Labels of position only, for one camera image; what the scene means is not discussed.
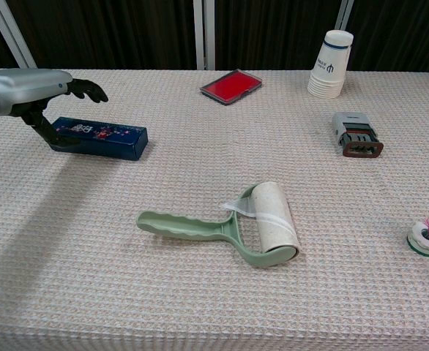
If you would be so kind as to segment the grey date stamp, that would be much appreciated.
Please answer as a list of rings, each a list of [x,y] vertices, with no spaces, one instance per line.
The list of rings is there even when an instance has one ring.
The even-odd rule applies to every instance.
[[[343,156],[351,158],[376,158],[384,144],[377,138],[369,118],[359,112],[337,112],[332,117],[337,143]]]

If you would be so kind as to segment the white upright frame post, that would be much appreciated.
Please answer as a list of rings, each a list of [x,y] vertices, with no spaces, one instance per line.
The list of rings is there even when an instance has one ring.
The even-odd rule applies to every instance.
[[[216,70],[215,0],[193,0],[197,70]]]

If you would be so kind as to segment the white slanted frame post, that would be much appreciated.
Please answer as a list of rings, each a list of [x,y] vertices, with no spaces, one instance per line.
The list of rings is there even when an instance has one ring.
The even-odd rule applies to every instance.
[[[20,68],[37,68],[6,0],[0,0],[0,32]]]
[[[351,13],[356,0],[340,0],[340,6],[335,21],[335,30],[348,31]]]

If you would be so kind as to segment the beige woven tablecloth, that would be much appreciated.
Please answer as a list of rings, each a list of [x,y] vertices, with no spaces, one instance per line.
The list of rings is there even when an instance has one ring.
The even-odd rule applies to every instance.
[[[349,72],[320,99],[306,71],[260,71],[230,106],[213,71],[73,70],[108,102],[46,115],[145,127],[137,162],[55,152],[0,118],[0,350],[429,351],[429,73]],[[343,156],[332,117],[364,113],[384,144]],[[284,189],[301,245],[257,269],[226,242],[140,230],[142,211],[206,221],[262,181]]]

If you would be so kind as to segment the red ink pad case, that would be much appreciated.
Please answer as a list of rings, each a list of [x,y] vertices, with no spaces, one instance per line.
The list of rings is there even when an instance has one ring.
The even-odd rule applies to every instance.
[[[262,87],[255,75],[235,69],[200,88],[201,93],[222,105],[232,105],[242,97]]]

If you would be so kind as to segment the white bottle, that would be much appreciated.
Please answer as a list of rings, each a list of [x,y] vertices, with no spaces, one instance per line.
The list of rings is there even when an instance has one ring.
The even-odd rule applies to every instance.
[[[323,99],[333,99],[341,93],[354,35],[342,30],[325,34],[316,62],[310,72],[308,91]]]

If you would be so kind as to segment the black pleated curtain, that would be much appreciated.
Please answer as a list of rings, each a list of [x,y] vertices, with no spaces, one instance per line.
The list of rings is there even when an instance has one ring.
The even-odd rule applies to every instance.
[[[193,0],[6,1],[39,68],[196,69]],[[216,70],[310,69],[340,6],[215,1]],[[429,0],[356,0],[349,24],[350,70],[429,72]]]

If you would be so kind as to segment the grey dustpan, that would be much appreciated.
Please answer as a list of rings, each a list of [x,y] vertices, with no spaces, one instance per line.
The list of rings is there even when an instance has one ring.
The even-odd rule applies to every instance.
[[[73,146],[51,146],[60,152],[138,161],[148,143],[145,127],[66,117],[55,120],[53,127],[59,136],[79,141],[79,144]]]

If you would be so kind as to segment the green lint roller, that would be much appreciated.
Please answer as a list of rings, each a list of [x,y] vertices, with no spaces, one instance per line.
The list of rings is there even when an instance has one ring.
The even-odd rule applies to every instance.
[[[143,211],[137,227],[169,238],[189,241],[225,241],[233,245],[250,265],[267,268],[286,263],[300,252],[294,221],[279,183],[266,181],[247,188],[237,199],[226,202],[223,208],[230,212],[223,222],[206,222],[181,215]],[[261,250],[255,252],[245,246],[239,231],[237,216],[255,220],[260,236]]]

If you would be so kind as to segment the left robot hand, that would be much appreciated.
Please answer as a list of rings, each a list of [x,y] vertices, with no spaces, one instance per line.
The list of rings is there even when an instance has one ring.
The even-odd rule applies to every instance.
[[[50,100],[73,94],[79,99],[107,102],[103,89],[90,80],[73,78],[57,69],[0,69],[0,116],[19,117],[51,147],[79,144],[71,137],[59,136],[43,115]]]

